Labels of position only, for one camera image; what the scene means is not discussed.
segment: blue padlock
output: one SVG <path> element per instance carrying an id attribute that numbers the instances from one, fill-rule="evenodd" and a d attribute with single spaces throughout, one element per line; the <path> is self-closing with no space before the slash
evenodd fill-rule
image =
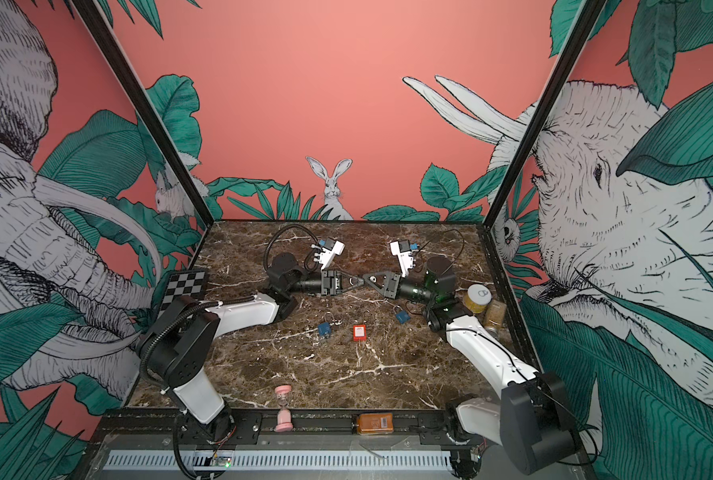
<path id="1" fill-rule="evenodd" d="M 395 306 L 394 311 L 396 312 L 396 309 L 399 309 L 399 312 L 396 313 L 396 319 L 399 321 L 400 325 L 404 325 L 407 323 L 407 321 L 410 319 L 409 313 L 402 310 L 400 307 Z"/>
<path id="2" fill-rule="evenodd" d="M 331 332 L 332 332 L 332 329 L 330 329 L 329 323 L 324 322 L 324 323 L 319 324 L 319 336 L 329 339 Z"/>

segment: orange box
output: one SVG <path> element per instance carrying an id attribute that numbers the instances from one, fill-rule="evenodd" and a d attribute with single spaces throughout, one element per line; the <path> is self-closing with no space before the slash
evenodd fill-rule
<path id="1" fill-rule="evenodd" d="M 394 431 L 394 419 L 391 413 L 362 413 L 356 419 L 356 433 L 360 435 L 378 435 Z"/>
<path id="2" fill-rule="evenodd" d="M 354 342 L 367 340 L 367 325 L 354 325 Z"/>

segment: vent grille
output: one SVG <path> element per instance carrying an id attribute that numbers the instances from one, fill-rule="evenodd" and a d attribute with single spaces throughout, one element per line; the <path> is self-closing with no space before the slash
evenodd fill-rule
<path id="1" fill-rule="evenodd" d="M 212 452 L 184 452 L 183 462 L 195 470 L 224 470 L 207 467 Z M 423 470 L 450 472 L 448 452 L 395 452 L 378 450 L 246 450 L 221 451 L 219 457 L 231 456 L 232 470 Z M 103 470 L 177 470 L 172 452 L 155 450 L 112 450 Z"/>

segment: jar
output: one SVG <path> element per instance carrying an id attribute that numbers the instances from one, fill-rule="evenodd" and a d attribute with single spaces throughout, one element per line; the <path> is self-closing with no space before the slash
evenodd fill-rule
<path id="1" fill-rule="evenodd" d="M 469 286 L 465 297 L 463 297 L 463 305 L 474 313 L 484 312 L 491 301 L 492 293 L 481 283 L 474 283 Z"/>

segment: red tag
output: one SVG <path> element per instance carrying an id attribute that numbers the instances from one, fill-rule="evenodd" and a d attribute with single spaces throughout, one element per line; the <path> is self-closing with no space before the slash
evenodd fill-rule
<path id="1" fill-rule="evenodd" d="M 354 325 L 354 342 L 367 340 L 367 325 Z"/>

